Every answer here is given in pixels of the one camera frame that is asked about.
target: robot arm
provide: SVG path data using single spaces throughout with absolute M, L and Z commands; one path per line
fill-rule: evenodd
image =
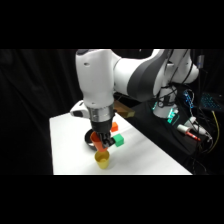
M 139 102 L 150 100 L 160 92 L 161 87 L 168 84 L 171 79 L 169 74 L 185 62 L 181 59 L 186 57 L 187 62 L 190 60 L 186 49 L 178 50 L 154 49 L 152 56 L 143 60 L 124 59 L 110 49 L 78 50 L 76 68 L 84 104 L 77 103 L 71 114 L 89 118 L 103 147 L 109 147 L 114 117 L 113 92 L 128 95 Z M 168 60 L 173 65 L 168 67 Z

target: electronic device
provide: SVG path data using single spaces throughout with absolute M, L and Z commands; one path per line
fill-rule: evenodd
M 224 99 L 218 94 L 203 93 L 200 108 L 202 110 L 224 112 Z

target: green block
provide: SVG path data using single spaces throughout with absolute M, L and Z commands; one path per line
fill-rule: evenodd
M 121 146 L 124 144 L 124 138 L 122 137 L 122 135 L 116 135 L 113 137 L 114 141 L 115 141 L 115 145 L 117 147 Z

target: red object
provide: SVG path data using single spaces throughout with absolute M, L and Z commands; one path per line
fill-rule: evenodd
M 106 149 L 103 148 L 102 142 L 100 141 L 100 138 L 98 137 L 96 132 L 92 133 L 90 139 L 93 142 L 93 144 L 95 145 L 97 151 L 99 151 L 99 152 L 106 152 L 107 151 L 108 148 L 106 148 Z
M 111 132 L 116 132 L 116 131 L 118 131 L 118 125 L 117 125 L 116 122 L 114 122 L 114 123 L 112 124 Z
M 193 135 L 193 134 L 191 134 L 190 132 L 187 132 L 186 133 L 186 135 L 188 135 L 188 136 L 190 136 L 190 137 L 192 137 L 193 139 L 195 139 L 195 140 L 197 140 L 197 141 L 201 141 L 201 139 L 200 138 L 198 138 L 197 136 L 195 136 L 195 135 Z

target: orange cup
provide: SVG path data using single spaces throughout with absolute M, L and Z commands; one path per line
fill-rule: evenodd
M 91 141 L 95 145 L 98 152 L 106 152 L 108 148 L 103 148 L 102 142 L 100 141 L 100 138 L 96 134 L 96 132 L 93 132 L 90 136 Z

